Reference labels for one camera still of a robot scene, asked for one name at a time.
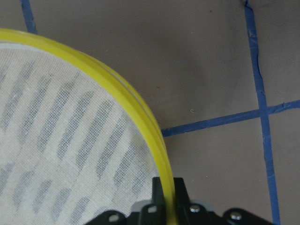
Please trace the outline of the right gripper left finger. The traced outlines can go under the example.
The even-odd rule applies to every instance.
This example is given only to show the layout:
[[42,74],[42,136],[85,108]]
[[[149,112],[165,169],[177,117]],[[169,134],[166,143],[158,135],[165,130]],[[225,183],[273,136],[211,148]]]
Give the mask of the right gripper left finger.
[[155,225],[166,224],[166,206],[162,184],[159,177],[152,179],[152,208],[151,216],[154,218]]

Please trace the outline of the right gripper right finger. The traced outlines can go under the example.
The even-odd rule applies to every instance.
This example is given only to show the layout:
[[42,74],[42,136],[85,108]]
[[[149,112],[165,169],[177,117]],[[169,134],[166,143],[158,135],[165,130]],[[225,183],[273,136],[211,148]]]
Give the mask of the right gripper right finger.
[[175,184],[175,200],[176,200],[176,212],[180,225],[192,225],[193,220],[191,214],[193,204],[190,201],[184,179],[174,178]]

